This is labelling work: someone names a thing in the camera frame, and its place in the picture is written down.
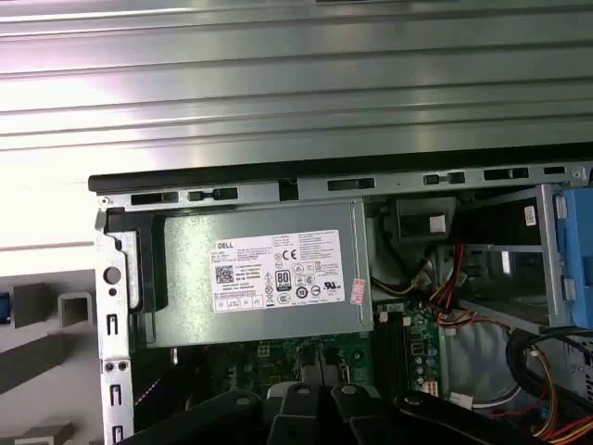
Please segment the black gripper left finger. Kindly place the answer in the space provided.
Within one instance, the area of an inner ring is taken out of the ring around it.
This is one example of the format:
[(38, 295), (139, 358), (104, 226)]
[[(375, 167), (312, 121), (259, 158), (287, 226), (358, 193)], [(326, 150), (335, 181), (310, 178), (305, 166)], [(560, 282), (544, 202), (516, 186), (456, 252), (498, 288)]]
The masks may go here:
[(155, 425), (157, 444), (317, 444), (319, 390), (300, 384), (262, 399), (236, 390)]

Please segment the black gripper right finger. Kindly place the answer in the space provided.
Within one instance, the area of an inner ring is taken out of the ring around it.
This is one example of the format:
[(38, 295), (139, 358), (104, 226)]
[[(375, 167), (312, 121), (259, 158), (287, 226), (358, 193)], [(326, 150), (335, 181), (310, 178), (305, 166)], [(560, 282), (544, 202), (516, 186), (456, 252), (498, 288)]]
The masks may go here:
[(369, 388), (344, 385), (331, 391), (351, 444), (542, 444), (513, 426), (420, 391), (384, 400)]

